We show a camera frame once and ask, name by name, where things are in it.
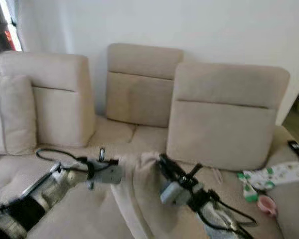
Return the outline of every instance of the sofa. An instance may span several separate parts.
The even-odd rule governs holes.
[[[84,56],[5,52],[0,55],[0,74],[32,79],[37,148],[62,149],[89,158],[97,158],[101,147],[106,148],[106,158],[167,151],[187,171],[200,162],[206,167],[198,172],[198,180],[207,189],[213,188],[224,202],[257,220],[258,227],[247,229],[255,238],[299,238],[299,183],[268,192],[278,206],[276,220],[246,202],[236,176],[243,169],[298,160],[287,145],[290,134],[282,126],[274,126],[289,74],[276,67],[181,63],[182,56],[179,49],[110,45],[105,116],[94,113]],[[257,120],[248,118],[250,112]],[[234,119],[241,120],[228,125]],[[225,135],[222,125],[226,125]],[[240,142],[244,148],[235,145]],[[55,158],[71,162],[59,155]],[[34,154],[0,155],[0,203],[20,195],[52,165]],[[212,168],[221,169],[222,184],[217,183]],[[195,223],[186,238],[208,238],[194,213],[192,218]],[[97,184],[90,191],[80,184],[28,238],[134,237],[109,185]]]

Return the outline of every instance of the fabric upholstery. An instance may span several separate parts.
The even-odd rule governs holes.
[[[260,168],[288,80],[277,67],[179,64],[167,154],[227,170]]]
[[[140,152],[166,152],[167,128],[137,126],[131,145],[135,146]]]
[[[133,124],[117,122],[103,116],[96,117],[96,124],[98,127],[88,146],[130,143],[136,130]]]
[[[125,43],[111,44],[108,52],[110,72],[169,80],[183,58],[182,50]]]
[[[289,148],[287,140],[293,137],[283,127],[277,127],[267,167],[299,158]],[[277,220],[285,239],[299,239],[299,182],[279,185],[267,192],[278,207]]]
[[[152,126],[168,125],[173,81],[109,72],[107,88],[108,118]]]
[[[167,127],[178,49],[116,43],[108,49],[106,116]]]
[[[33,153],[36,116],[27,76],[0,76],[0,154]]]
[[[290,74],[280,67],[182,63],[177,68],[178,101],[278,109]]]
[[[30,77],[37,106],[39,143],[87,144],[95,131],[95,113],[86,57],[4,52],[0,54],[0,73]]]
[[[70,190],[28,234],[29,239],[134,239],[109,185]]]
[[[272,140],[274,110],[174,102],[167,153],[183,162],[228,170],[263,166]]]

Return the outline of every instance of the sofa cushion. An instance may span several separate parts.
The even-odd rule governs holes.
[[[0,75],[0,154],[33,153],[36,115],[27,76]]]
[[[134,239],[109,185],[86,184],[70,190],[62,202],[29,232],[29,239]]]
[[[9,51],[0,54],[0,74],[30,77],[38,143],[87,144],[95,131],[95,113],[86,57]]]
[[[183,58],[178,49],[114,43],[108,49],[108,71],[129,75],[174,79]]]
[[[174,100],[278,109],[289,78],[280,67],[182,63]]]
[[[277,67],[180,63],[167,154],[227,170],[260,168],[288,81]]]
[[[167,128],[139,125],[133,135],[131,145],[139,152],[166,151]]]
[[[20,194],[50,170],[53,163],[39,160],[34,155],[0,156],[0,203]]]
[[[116,43],[108,49],[106,116],[167,127],[178,49]]]
[[[136,130],[134,124],[110,120],[104,116],[96,116],[96,124],[98,127],[88,146],[129,143]]]
[[[183,162],[247,170],[263,166],[276,112],[198,102],[174,102],[167,153]]]
[[[109,72],[106,115],[123,122],[166,127],[172,89],[171,80]]]

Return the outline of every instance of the blanket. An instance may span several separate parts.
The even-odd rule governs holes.
[[[115,200],[136,239],[207,239],[203,223],[189,207],[164,205],[160,190],[166,180],[156,161],[158,153],[118,156],[125,172],[118,185],[112,185]]]

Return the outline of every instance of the sofa armrest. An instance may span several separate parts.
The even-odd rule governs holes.
[[[292,139],[293,137],[283,126],[275,128],[267,167],[283,162],[299,161],[299,157],[287,144],[287,140]],[[299,239],[299,182],[278,185],[267,194],[276,202],[277,221],[284,238]]]
[[[289,147],[288,140],[294,140],[294,138],[283,126],[276,126],[266,167],[284,162],[299,161],[298,156]]]

